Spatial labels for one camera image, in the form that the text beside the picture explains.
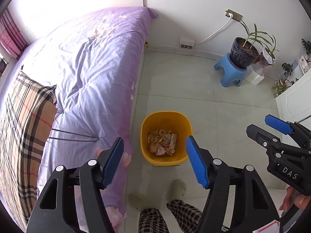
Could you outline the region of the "person's right hand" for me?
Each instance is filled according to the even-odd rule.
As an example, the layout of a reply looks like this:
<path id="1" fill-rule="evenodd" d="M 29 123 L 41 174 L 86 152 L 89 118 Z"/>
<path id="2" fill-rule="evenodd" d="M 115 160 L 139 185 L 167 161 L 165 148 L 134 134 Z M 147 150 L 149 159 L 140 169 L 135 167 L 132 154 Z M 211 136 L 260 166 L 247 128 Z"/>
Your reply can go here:
<path id="1" fill-rule="evenodd" d="M 280 211 L 288 211 L 290 204 L 293 203 L 297 208 L 305 210 L 310 202 L 310 196 L 298 195 L 294 198 L 295 189 L 293 187 L 286 188 L 286 196 L 283 203 L 279 207 Z"/>

